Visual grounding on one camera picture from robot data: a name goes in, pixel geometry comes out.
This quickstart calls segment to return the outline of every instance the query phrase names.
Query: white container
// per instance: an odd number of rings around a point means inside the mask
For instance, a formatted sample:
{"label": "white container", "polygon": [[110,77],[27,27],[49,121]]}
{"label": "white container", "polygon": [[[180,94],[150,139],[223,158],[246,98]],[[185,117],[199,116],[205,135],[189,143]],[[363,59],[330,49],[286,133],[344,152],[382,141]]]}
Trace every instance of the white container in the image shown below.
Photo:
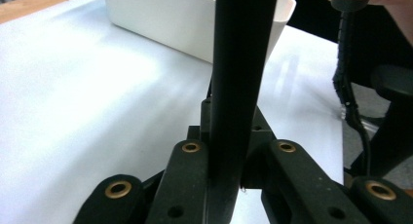
{"label": "white container", "polygon": [[[110,20],[125,29],[212,62],[215,0],[105,0]],[[295,8],[277,0],[267,57]]]}

